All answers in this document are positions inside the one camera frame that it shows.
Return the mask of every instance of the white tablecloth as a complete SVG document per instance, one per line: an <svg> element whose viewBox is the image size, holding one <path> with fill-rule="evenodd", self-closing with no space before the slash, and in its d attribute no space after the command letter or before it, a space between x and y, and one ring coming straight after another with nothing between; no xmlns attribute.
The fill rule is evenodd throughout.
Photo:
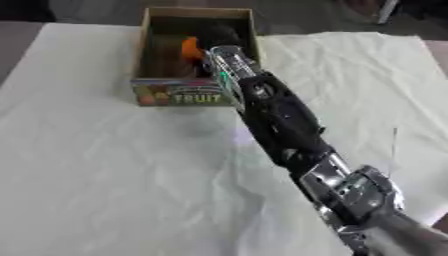
<svg viewBox="0 0 448 256"><path fill-rule="evenodd" d="M136 106L137 40L133 27L50 24L4 83L0 254L350 255L232 109ZM418 38L260 45L353 167L392 173L418 220L445 213L448 84Z"/></svg>

